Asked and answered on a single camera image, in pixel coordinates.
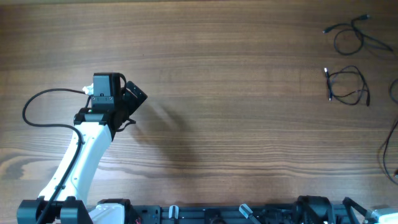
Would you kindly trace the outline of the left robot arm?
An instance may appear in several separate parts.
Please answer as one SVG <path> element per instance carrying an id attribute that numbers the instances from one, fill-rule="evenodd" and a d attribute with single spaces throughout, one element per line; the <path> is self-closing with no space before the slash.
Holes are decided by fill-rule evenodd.
<path id="1" fill-rule="evenodd" d="M 130 116 L 147 95 L 121 73 L 95 73 L 84 87 L 86 105 L 74 116 L 70 145 L 35 200 L 23 200 L 18 223 L 140 223 L 128 199 L 105 199 L 88 211 L 88 192 L 100 159 L 116 133 L 135 124 Z"/>

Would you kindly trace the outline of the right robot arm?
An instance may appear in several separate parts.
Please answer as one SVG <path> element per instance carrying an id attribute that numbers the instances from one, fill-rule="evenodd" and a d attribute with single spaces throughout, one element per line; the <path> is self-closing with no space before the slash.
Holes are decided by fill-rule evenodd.
<path id="1" fill-rule="evenodd" d="M 349 197 L 334 205 L 326 197 L 300 196 L 294 203 L 292 220 L 293 223 L 360 224 L 355 212 L 364 218 L 363 224 L 397 224 L 396 209 L 366 209 Z"/>

